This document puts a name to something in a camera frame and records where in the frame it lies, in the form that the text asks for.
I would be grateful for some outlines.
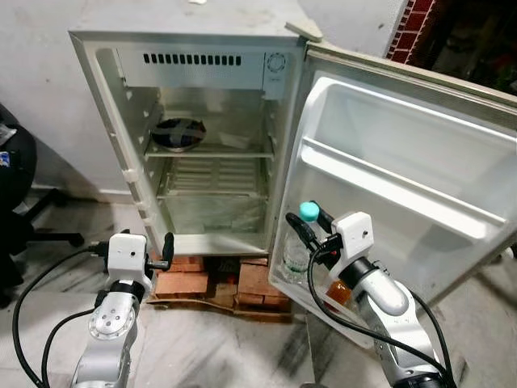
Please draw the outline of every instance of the white refrigerator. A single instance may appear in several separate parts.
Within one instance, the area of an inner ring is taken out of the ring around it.
[[[516,97],[286,22],[307,25],[295,0],[129,0],[70,30],[156,250],[170,230],[177,255],[269,255],[270,282],[334,326],[279,272],[302,201],[370,214],[370,259],[428,302],[515,241]],[[203,121],[198,147],[153,142],[177,117]]]

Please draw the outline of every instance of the gray wall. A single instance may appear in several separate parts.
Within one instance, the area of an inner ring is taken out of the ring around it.
[[[127,187],[67,33],[101,1],[3,0],[0,101],[37,138],[37,187],[113,200]],[[384,56],[406,0],[301,4],[332,43]]]

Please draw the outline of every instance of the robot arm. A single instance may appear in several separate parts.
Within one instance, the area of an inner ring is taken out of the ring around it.
[[[431,341],[417,320],[411,292],[367,259],[374,243],[368,214],[350,213],[334,220],[321,209],[318,224],[331,234],[322,244],[297,216],[290,213],[286,218],[315,255],[315,263],[324,264],[333,280],[341,280],[352,290],[359,314],[371,329],[437,360]],[[420,357],[383,341],[375,340],[374,344],[391,386],[445,386],[439,371]]]
[[[168,269],[174,237],[167,234],[166,261],[150,263],[146,239],[135,234],[110,238],[107,257],[110,290],[90,317],[90,337],[72,380],[73,388],[124,388],[128,382],[129,351],[137,338],[137,316],[143,297],[151,290],[152,269]]]

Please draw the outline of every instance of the black cable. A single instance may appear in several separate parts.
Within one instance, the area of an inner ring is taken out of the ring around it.
[[[318,248],[313,254],[310,255],[309,259],[309,267],[307,269],[307,281],[309,283],[309,291],[311,295],[313,296],[314,301],[316,302],[317,306],[323,311],[323,313],[332,319],[333,321],[339,323],[340,325],[343,325],[344,327],[347,327],[353,331],[357,331],[361,334],[367,335],[369,337],[372,337],[376,340],[386,342],[387,344],[393,345],[397,348],[400,348],[402,350],[405,350],[408,353],[411,353],[415,355],[416,357],[424,360],[425,362],[433,365],[443,376],[443,378],[446,380],[446,383],[451,388],[455,388],[456,385],[454,381],[450,378],[451,374],[435,359],[429,357],[427,354],[420,352],[419,350],[412,348],[409,345],[406,345],[400,341],[397,341],[393,338],[387,337],[385,335],[379,334],[375,331],[369,330],[366,327],[362,327],[360,325],[357,325],[353,323],[352,321],[348,321],[346,319],[343,319],[336,314],[332,313],[326,306],[325,303],[320,299],[320,297],[316,293],[316,289],[314,288],[314,279],[313,279],[313,267],[314,267],[314,258],[317,256],[321,248]]]
[[[449,356],[449,350],[447,348],[447,343],[445,342],[445,337],[443,336],[442,328],[439,326],[438,320],[436,319],[435,315],[433,314],[429,306],[423,301],[423,299],[421,299],[419,295],[417,295],[411,290],[410,293],[411,295],[413,295],[414,300],[417,301],[418,304],[424,309],[426,314],[429,316],[429,319],[433,323],[433,326],[436,330],[436,334],[438,335],[439,345],[442,348],[445,369],[449,372],[449,378],[453,379],[454,377],[452,376],[451,357]]]
[[[50,384],[48,383],[48,372],[47,372],[47,363],[48,363],[48,354],[50,353],[50,346],[52,345],[52,341],[57,331],[61,329],[65,323],[71,321],[72,319],[76,319],[82,317],[84,315],[91,314],[95,311],[95,309],[90,309],[86,311],[82,311],[80,313],[72,314],[69,317],[62,319],[50,332],[47,338],[47,342],[45,343],[45,348],[43,350],[43,357],[41,358],[41,379],[43,380],[43,384],[45,388],[50,388]]]
[[[16,356],[18,357],[18,361],[20,365],[22,365],[22,369],[25,372],[26,375],[31,379],[31,381],[34,383],[35,386],[38,388],[45,388],[44,383],[40,380],[40,378],[36,375],[36,373],[31,369],[31,366],[28,364],[27,359],[25,358],[22,350],[22,344],[19,340],[19,311],[22,307],[23,300],[31,291],[31,289],[34,288],[34,286],[45,276],[47,276],[55,267],[58,265],[64,263],[68,259],[72,259],[73,257],[80,255],[81,253],[88,252],[87,249],[81,249],[80,251],[74,252],[71,255],[66,256],[64,259],[61,259],[57,261],[55,264],[51,265],[49,268],[47,268],[45,271],[43,271],[41,274],[38,275],[38,277],[31,282],[27,286],[27,288],[21,293],[21,295],[18,298],[18,301],[16,302],[15,309],[13,311],[13,321],[12,321],[12,334],[13,334],[13,343],[15,345],[15,351]]]

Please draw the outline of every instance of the temperature dial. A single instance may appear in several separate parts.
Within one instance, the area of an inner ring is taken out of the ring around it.
[[[267,59],[267,69],[272,73],[279,73],[285,67],[285,56],[283,54],[272,54]]]

